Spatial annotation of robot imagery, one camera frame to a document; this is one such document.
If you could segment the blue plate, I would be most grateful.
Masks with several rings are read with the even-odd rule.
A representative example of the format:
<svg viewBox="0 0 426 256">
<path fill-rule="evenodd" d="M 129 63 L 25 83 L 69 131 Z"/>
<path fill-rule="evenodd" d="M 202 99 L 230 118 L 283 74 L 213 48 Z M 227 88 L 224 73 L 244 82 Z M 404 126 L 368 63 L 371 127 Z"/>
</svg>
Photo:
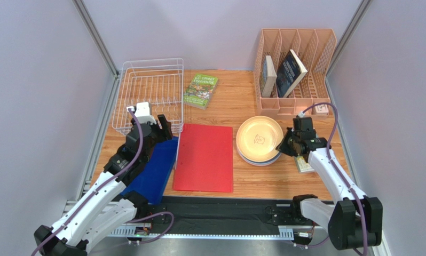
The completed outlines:
<svg viewBox="0 0 426 256">
<path fill-rule="evenodd" d="M 242 153 L 240 151 L 238 151 L 240 157 L 247 162 L 248 164 L 254 165 L 254 166 L 268 166 L 270 164 L 273 164 L 276 160 L 279 159 L 279 157 L 281 156 L 281 153 L 278 153 L 274 158 L 268 160 L 268 161 L 263 161 L 263 162 L 257 162 L 257 161 L 252 161 L 248 158 L 246 158 L 245 156 L 242 155 Z"/>
</svg>

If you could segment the yellow plate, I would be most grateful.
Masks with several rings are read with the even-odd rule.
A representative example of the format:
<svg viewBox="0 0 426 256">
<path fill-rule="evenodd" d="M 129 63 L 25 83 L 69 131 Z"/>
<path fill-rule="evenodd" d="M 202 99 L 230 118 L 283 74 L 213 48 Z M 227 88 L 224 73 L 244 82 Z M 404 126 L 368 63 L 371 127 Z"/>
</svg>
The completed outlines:
<svg viewBox="0 0 426 256">
<path fill-rule="evenodd" d="M 250 161 L 268 162 L 278 155 L 276 147 L 282 139 L 283 131 L 278 122 L 266 116 L 255 116 L 240 125 L 236 147 Z"/>
</svg>

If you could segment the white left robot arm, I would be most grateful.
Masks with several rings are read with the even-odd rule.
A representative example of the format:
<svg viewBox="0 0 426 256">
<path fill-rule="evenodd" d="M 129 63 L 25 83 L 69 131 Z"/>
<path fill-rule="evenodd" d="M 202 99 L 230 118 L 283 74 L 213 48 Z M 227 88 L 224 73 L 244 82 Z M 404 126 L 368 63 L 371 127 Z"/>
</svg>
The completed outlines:
<svg viewBox="0 0 426 256">
<path fill-rule="evenodd" d="M 131 113 L 133 127 L 125 143 L 105 165 L 96 183 L 51 226 L 34 232 L 33 255 L 89 255 L 113 230 L 140 215 L 148 200 L 136 191 L 122 195 L 150 162 L 155 146 L 173 138 L 164 114 L 157 119 Z"/>
</svg>

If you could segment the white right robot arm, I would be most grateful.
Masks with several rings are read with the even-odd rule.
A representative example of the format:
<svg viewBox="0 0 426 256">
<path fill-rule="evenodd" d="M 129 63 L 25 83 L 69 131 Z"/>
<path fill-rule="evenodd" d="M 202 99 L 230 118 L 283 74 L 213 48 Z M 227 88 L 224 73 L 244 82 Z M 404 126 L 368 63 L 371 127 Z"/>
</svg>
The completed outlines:
<svg viewBox="0 0 426 256">
<path fill-rule="evenodd" d="M 382 242 L 383 205 L 369 197 L 347 175 L 327 139 L 317 136 L 310 117 L 295 117 L 277 150 L 302 156 L 319 175 L 334 202 L 331 207 L 314 195 L 293 198 L 296 218 L 309 219 L 326 229 L 337 250 L 365 250 Z"/>
</svg>

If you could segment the penguin classics garden book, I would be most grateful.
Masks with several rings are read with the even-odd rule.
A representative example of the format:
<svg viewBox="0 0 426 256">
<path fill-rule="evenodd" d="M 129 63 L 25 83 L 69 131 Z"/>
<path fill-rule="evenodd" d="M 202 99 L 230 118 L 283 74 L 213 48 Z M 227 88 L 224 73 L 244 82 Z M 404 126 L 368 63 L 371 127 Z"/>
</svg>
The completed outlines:
<svg viewBox="0 0 426 256">
<path fill-rule="evenodd" d="M 294 161 L 300 174 L 315 172 L 314 168 L 304 159 L 303 156 L 294 156 Z"/>
</svg>

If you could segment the small pink white box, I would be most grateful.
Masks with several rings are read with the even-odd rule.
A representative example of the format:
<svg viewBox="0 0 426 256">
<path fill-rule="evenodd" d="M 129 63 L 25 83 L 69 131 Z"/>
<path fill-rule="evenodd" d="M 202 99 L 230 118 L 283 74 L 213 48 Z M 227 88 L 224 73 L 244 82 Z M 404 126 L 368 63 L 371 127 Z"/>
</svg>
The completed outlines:
<svg viewBox="0 0 426 256">
<path fill-rule="evenodd" d="M 321 104 L 313 108 L 312 113 L 314 115 L 329 115 L 329 105 Z"/>
</svg>

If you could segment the blue folder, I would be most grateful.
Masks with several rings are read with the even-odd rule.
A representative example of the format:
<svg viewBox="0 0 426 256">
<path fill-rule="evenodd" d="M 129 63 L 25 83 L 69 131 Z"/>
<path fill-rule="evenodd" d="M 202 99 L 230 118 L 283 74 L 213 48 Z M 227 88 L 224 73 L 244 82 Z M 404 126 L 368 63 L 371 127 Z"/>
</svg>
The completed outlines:
<svg viewBox="0 0 426 256">
<path fill-rule="evenodd" d="M 178 137 L 158 143 L 154 148 L 150 162 L 145 166 L 142 173 L 121 192 L 121 195 L 124 196 L 128 192 L 136 191 L 144 196 L 149 203 L 159 204 L 175 164 L 177 149 Z"/>
</svg>

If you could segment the red folder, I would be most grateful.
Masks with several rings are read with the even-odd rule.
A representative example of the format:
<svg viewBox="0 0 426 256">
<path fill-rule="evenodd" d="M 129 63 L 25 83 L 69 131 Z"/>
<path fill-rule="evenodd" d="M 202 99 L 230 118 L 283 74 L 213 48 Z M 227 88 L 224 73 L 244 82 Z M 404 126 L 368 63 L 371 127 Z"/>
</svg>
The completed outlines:
<svg viewBox="0 0 426 256">
<path fill-rule="evenodd" d="M 233 128 L 185 124 L 179 138 L 173 189 L 233 192 Z"/>
</svg>

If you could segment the green treehouse book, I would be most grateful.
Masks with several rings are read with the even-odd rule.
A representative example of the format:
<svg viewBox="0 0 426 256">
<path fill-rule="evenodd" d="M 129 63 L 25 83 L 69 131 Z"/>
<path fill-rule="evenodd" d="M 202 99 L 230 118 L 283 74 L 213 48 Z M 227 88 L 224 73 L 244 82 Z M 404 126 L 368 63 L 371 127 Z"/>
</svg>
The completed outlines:
<svg viewBox="0 0 426 256">
<path fill-rule="evenodd" d="M 184 103 L 195 108 L 206 110 L 217 84 L 218 77 L 195 74 L 184 92 Z"/>
</svg>

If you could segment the dark blue leaning book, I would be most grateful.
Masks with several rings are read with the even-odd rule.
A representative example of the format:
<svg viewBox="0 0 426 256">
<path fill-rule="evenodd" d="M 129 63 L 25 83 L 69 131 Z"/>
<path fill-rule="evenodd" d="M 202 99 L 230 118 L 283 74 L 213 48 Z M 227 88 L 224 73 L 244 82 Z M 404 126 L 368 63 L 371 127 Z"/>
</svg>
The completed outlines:
<svg viewBox="0 0 426 256">
<path fill-rule="evenodd" d="M 308 70 L 293 49 L 290 49 L 277 70 L 276 89 L 279 98 L 286 98 L 302 81 Z"/>
</svg>

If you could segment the light blue standing book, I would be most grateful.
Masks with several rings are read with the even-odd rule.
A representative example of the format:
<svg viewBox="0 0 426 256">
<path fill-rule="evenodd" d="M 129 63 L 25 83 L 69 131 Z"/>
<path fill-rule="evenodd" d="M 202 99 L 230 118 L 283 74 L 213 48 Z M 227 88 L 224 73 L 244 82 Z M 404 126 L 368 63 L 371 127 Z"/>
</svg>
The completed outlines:
<svg viewBox="0 0 426 256">
<path fill-rule="evenodd" d="M 277 78 L 277 74 L 273 64 L 273 59 L 270 55 L 266 55 L 263 62 L 263 68 L 262 68 L 262 74 L 261 74 L 261 80 L 260 80 L 260 89 L 261 89 L 262 98 L 269 98 L 271 96 L 276 78 Z"/>
</svg>

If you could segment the black base mat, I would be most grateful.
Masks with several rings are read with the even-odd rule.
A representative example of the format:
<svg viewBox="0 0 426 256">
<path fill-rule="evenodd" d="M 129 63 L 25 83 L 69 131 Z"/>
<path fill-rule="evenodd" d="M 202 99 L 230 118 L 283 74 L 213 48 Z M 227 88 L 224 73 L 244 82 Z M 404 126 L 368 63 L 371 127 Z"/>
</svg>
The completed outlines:
<svg viewBox="0 0 426 256">
<path fill-rule="evenodd" d="M 296 217 L 292 201 L 278 199 L 164 196 L 160 204 L 144 205 L 137 217 L 150 219 L 152 232 L 167 227 L 180 235 L 276 235 L 279 226 L 311 228 L 313 222 Z"/>
</svg>

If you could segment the pink file organizer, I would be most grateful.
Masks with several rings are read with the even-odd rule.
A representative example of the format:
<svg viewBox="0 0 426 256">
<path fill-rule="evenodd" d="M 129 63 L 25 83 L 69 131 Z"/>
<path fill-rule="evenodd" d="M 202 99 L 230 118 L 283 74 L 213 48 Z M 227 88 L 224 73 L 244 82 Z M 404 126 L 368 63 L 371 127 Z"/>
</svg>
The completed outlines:
<svg viewBox="0 0 426 256">
<path fill-rule="evenodd" d="M 254 64 L 256 113 L 273 119 L 294 118 L 307 107 L 330 102 L 326 75 L 337 44 L 332 29 L 264 28 L 259 35 Z M 294 50 L 307 68 L 307 74 L 287 97 L 273 91 L 271 97 L 261 95 L 265 57 L 269 55 L 278 68 L 290 50 Z"/>
</svg>

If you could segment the aluminium rail frame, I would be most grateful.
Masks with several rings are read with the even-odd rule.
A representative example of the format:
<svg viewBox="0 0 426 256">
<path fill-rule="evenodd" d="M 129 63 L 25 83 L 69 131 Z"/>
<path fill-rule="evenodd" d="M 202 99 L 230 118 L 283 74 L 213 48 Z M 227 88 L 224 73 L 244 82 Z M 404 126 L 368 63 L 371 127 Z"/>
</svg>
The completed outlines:
<svg viewBox="0 0 426 256">
<path fill-rule="evenodd" d="M 156 145 L 173 137 L 172 123 L 165 115 L 152 115 L 152 105 L 141 102 L 127 107 L 131 128 L 125 143 L 113 155 L 97 182 L 76 205 L 53 225 L 35 232 L 36 253 L 46 255 L 87 255 L 109 232 L 124 223 L 138 222 L 138 210 L 146 202 L 141 194 L 126 194 L 117 208 L 105 206 L 124 191 L 151 161 Z M 382 241 L 383 205 L 367 196 L 337 162 L 331 140 L 317 136 L 313 121 L 304 113 L 293 120 L 276 150 L 288 156 L 303 157 L 320 175 L 335 205 L 328 206 L 313 195 L 294 198 L 294 209 L 327 229 L 328 239 L 338 250 L 362 248 Z"/>
</svg>

